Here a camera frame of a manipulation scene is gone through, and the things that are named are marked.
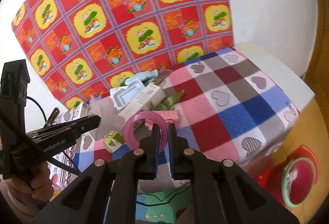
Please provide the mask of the person's left hand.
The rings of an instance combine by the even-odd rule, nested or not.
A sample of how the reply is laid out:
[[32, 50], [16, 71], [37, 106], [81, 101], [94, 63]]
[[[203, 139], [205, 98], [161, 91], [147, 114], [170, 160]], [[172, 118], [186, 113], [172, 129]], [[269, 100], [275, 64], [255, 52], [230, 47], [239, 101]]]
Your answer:
[[33, 199], [39, 201], [49, 201], [54, 194], [46, 161], [37, 166], [37, 174], [30, 183], [26, 183], [16, 176], [5, 180], [5, 183], [22, 193], [30, 194]]

